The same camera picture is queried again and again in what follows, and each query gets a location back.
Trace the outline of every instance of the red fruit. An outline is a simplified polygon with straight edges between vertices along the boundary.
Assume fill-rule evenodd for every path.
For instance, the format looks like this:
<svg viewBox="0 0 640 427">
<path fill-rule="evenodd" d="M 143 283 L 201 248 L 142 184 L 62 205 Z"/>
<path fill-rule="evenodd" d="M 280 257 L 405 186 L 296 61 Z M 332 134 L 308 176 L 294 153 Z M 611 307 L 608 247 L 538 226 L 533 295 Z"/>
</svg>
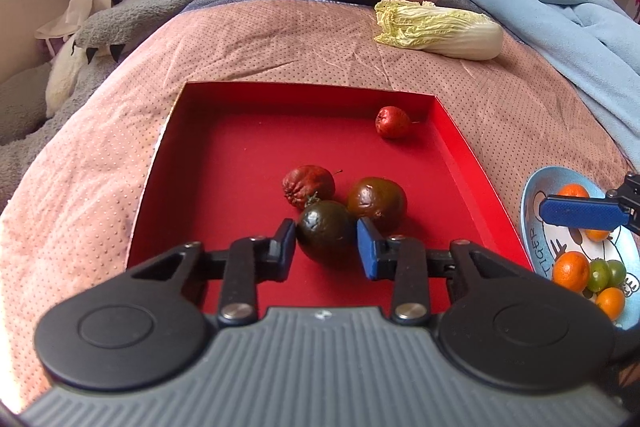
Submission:
<svg viewBox="0 0 640 427">
<path fill-rule="evenodd" d="M 287 201 L 302 210 L 310 203 L 333 198 L 335 182 L 327 169 L 317 165 L 303 165 L 284 176 L 282 190 Z"/>
<path fill-rule="evenodd" d="M 396 139 L 409 134 L 411 119 L 399 107 L 387 105 L 378 112 L 376 130 L 383 138 Z"/>
</svg>

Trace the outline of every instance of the red tray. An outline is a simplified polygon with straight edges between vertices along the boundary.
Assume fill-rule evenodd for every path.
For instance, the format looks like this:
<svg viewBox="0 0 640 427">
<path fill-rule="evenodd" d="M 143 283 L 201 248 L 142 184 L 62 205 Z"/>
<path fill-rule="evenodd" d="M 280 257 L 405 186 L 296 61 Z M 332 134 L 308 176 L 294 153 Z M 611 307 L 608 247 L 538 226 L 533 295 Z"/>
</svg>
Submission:
<svg viewBox="0 0 640 427">
<path fill-rule="evenodd" d="M 412 136 L 381 139 L 375 116 L 385 105 L 409 113 Z M 187 83 L 166 124 L 134 226 L 128 266 L 188 241 L 206 250 L 271 235 L 298 212 L 282 194 L 292 168 L 321 165 L 335 175 L 337 199 L 364 176 L 383 176 L 407 193 L 398 233 L 427 247 L 466 238 L 527 268 L 529 259 L 500 200 L 465 139 L 434 97 L 349 87 L 244 82 Z M 204 311 L 215 309 L 219 283 Z M 294 256 L 289 280 L 258 287 L 273 305 L 377 305 L 388 309 L 392 283 L 369 282 L 362 267 L 336 271 Z M 434 312 L 449 305 L 444 281 L 431 281 Z"/>
</svg>

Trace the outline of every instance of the pink blanket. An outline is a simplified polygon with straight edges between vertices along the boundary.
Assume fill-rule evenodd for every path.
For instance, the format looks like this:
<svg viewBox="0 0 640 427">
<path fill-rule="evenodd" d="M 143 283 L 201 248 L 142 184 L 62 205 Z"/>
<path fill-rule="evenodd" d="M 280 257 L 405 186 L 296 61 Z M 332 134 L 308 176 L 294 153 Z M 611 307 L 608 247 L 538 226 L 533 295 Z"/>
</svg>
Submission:
<svg viewBox="0 0 640 427">
<path fill-rule="evenodd" d="M 144 42 L 45 147 L 0 218 L 0 393 L 20 410 L 47 383 L 32 348 L 38 318 L 116 275 L 162 125 L 187 80 L 306 82 L 437 94 L 512 219 L 547 164 L 601 187 L 626 162 L 574 88 L 506 36 L 469 62 L 376 44 L 372 10 L 265 0 L 177 16 Z"/>
</svg>

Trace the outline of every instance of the metal screw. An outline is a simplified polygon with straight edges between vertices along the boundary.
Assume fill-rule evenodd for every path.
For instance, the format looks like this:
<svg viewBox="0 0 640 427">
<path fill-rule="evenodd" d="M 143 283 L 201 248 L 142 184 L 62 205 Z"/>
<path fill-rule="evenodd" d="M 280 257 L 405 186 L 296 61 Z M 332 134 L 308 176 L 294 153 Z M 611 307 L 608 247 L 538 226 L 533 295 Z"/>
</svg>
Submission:
<svg viewBox="0 0 640 427">
<path fill-rule="evenodd" d="M 417 302 L 405 302 L 396 308 L 395 313 L 399 319 L 419 319 L 427 314 L 427 308 Z"/>
<path fill-rule="evenodd" d="M 234 302 L 222 308 L 222 316 L 229 321 L 239 321 L 247 318 L 254 312 L 254 307 L 245 302 Z"/>
</svg>

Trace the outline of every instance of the blue plate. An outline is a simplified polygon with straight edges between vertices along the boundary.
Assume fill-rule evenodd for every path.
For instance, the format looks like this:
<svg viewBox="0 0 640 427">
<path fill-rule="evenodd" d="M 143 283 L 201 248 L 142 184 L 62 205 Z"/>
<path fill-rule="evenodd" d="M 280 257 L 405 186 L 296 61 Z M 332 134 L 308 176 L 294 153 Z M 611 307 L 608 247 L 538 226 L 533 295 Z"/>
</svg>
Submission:
<svg viewBox="0 0 640 427">
<path fill-rule="evenodd" d="M 540 201 L 547 195 L 557 194 L 569 183 L 587 189 L 591 198 L 603 198 L 604 192 L 582 174 L 564 167 L 545 167 L 536 171 L 524 187 L 520 207 L 520 233 L 525 250 L 536 273 L 551 279 L 556 257 L 565 251 L 581 251 L 587 258 L 618 259 L 625 264 L 626 280 L 621 289 L 626 296 L 625 310 L 615 322 L 623 329 L 635 326 L 640 320 L 640 257 L 631 232 L 623 227 L 615 229 L 608 239 L 596 243 L 582 230 L 548 225 L 540 219 Z"/>
</svg>

